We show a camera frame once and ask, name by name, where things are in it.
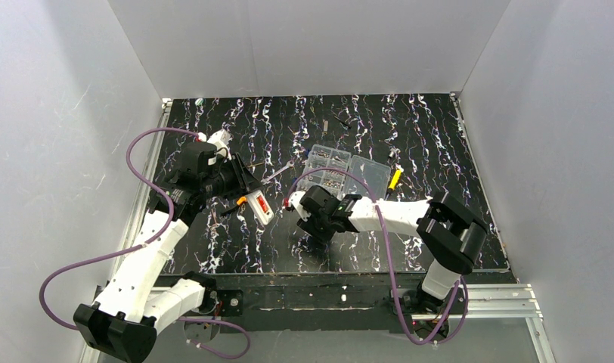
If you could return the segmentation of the white AC remote control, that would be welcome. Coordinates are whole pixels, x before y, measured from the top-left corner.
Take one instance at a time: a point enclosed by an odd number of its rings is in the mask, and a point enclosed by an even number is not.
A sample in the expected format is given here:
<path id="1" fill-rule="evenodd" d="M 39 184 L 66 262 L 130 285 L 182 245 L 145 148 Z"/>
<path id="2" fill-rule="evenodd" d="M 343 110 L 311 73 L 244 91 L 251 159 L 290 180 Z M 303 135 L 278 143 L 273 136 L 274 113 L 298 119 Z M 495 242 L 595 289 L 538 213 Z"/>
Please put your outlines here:
<path id="1" fill-rule="evenodd" d="M 274 218 L 274 211 L 260 189 L 257 189 L 246 196 L 246 201 L 254 212 L 254 216 L 262 225 L 268 225 Z"/>

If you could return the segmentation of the red orange battery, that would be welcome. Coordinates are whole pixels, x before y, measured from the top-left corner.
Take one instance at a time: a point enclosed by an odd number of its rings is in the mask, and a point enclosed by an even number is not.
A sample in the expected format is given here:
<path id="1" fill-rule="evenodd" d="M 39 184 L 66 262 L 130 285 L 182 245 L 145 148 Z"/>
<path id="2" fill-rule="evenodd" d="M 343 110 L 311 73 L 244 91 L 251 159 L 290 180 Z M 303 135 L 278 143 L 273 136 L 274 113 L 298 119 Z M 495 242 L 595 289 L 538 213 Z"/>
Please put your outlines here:
<path id="1" fill-rule="evenodd" d="M 259 195 L 256 198 L 256 200 L 258 201 L 259 205 L 261 206 L 262 211 L 264 213 L 267 213 L 269 211 L 269 208 L 268 208 L 268 204 L 266 202 L 266 199 L 262 195 Z"/>

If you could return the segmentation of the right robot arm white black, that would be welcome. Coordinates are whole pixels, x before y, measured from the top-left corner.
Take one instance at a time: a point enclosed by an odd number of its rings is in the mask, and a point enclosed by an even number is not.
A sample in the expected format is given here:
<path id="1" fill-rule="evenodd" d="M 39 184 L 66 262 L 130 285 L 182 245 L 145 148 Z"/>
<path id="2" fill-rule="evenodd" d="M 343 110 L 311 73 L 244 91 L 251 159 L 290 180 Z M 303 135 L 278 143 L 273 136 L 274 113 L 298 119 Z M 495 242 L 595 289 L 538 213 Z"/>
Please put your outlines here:
<path id="1" fill-rule="evenodd" d="M 287 209 L 299 215 L 297 225 L 327 244 L 336 233 L 386 230 L 420 238 L 433 255 L 420 290 L 435 303 L 444 300 L 461 276 L 476 264 L 488 227 L 460 201 L 438 192 L 414 202 L 372 201 L 359 194 L 339 200 L 320 186 L 292 193 Z"/>

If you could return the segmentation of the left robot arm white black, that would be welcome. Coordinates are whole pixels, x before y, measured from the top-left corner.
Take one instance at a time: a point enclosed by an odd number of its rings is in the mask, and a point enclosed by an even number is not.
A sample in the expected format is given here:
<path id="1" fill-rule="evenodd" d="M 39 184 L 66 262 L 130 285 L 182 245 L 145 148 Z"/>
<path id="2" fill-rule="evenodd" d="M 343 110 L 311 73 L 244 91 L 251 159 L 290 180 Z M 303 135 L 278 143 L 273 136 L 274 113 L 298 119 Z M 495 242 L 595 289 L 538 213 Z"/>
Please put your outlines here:
<path id="1" fill-rule="evenodd" d="M 150 292 L 208 200 L 245 197 L 261 224 L 273 219 L 262 183 L 238 154 L 230 153 L 230 139 L 221 130 L 182 149 L 177 167 L 160 183 L 132 251 L 94 302 L 74 313 L 75 325 L 90 347 L 124 362 L 143 362 L 157 335 L 185 313 L 197 310 L 216 317 L 226 307 L 215 279 L 196 272 L 183 275 L 155 297 Z"/>

